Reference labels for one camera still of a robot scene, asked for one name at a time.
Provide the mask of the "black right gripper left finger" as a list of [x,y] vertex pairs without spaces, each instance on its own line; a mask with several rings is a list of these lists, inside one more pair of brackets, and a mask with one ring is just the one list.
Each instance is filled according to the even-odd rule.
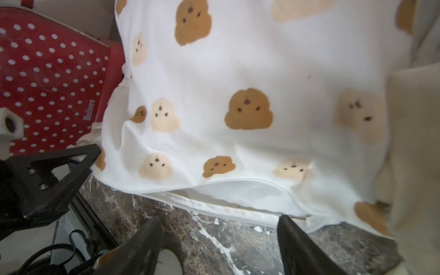
[[153,275],[162,247],[160,219],[150,218],[116,254],[95,272],[96,275]]

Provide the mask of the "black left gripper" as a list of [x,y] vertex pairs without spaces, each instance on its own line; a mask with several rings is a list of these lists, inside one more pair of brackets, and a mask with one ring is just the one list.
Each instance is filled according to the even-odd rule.
[[2,160],[1,241],[66,213],[100,154],[91,144]]

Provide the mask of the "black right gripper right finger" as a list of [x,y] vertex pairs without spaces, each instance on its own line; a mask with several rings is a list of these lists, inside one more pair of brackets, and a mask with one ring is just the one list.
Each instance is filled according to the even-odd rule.
[[345,274],[289,216],[280,217],[277,237],[286,275]]

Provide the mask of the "cream animal print pillow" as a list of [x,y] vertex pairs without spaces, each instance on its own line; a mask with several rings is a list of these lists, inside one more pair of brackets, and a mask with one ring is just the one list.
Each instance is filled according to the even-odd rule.
[[376,193],[406,270],[440,272],[440,3],[408,1],[396,14],[411,32],[410,65],[388,78],[390,148]]

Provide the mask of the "white bear print pillow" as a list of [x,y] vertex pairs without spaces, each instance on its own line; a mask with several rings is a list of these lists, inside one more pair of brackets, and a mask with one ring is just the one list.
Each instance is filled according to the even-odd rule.
[[388,76],[409,64],[417,1],[118,1],[126,63],[78,145],[125,193],[305,231],[389,236],[374,194]]

